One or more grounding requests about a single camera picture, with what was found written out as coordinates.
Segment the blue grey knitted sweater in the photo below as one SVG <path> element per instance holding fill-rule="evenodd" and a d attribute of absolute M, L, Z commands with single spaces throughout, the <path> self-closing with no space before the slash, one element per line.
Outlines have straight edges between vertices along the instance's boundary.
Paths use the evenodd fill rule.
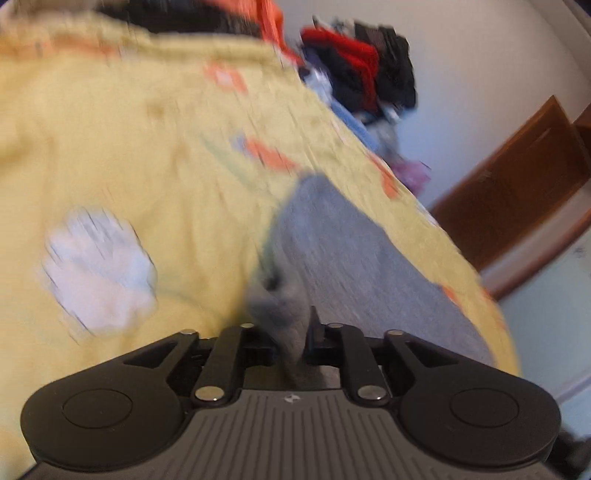
<path fill-rule="evenodd" d="M 297 389 L 338 384 L 328 368 L 304 362 L 314 314 L 370 337 L 402 330 L 495 363 L 483 337 L 442 287 L 427 280 L 324 175 L 301 179 L 273 221 L 245 307 L 279 345 L 280 368 Z"/>

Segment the pile of dark and red clothes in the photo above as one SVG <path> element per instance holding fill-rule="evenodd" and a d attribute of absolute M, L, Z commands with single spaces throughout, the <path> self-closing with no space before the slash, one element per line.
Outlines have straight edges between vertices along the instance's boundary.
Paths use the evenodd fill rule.
<path fill-rule="evenodd" d="M 389 25 L 318 17 L 301 29 L 304 58 L 325 72 L 332 95 L 352 113 L 401 115 L 418 106 L 410 44 Z"/>

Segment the purple plastic bag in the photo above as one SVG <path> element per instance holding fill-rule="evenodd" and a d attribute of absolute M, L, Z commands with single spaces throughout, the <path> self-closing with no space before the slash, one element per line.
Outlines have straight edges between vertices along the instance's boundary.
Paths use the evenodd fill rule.
<path fill-rule="evenodd" d="M 393 172 L 414 195 L 422 193 L 431 181 L 431 168 L 420 161 L 401 160 L 394 164 Z"/>

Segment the yellow floral bed quilt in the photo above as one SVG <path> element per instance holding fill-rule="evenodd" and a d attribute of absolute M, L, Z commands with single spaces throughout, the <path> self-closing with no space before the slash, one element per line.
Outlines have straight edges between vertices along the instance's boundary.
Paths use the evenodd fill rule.
<path fill-rule="evenodd" d="M 270 44 L 152 35 L 99 14 L 1 32 L 1 475 L 32 465 L 39 387 L 238 318 L 270 224 L 322 173 L 520 370 L 448 235 Z"/>

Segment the brown wooden door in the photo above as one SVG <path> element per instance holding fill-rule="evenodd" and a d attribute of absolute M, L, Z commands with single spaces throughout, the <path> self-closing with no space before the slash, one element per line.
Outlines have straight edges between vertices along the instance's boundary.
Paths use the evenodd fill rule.
<path fill-rule="evenodd" d="M 590 157 L 552 96 L 431 209 L 481 271 L 514 248 L 590 179 Z"/>

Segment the orange plastic bag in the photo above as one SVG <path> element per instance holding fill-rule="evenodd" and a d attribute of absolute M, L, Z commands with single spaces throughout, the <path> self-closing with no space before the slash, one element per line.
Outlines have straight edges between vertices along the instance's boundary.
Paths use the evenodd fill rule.
<path fill-rule="evenodd" d="M 263 40 L 272 43 L 297 66 L 304 62 L 287 46 L 283 36 L 283 12 L 273 0 L 212 0 L 215 5 L 229 13 L 237 14 L 259 25 Z"/>

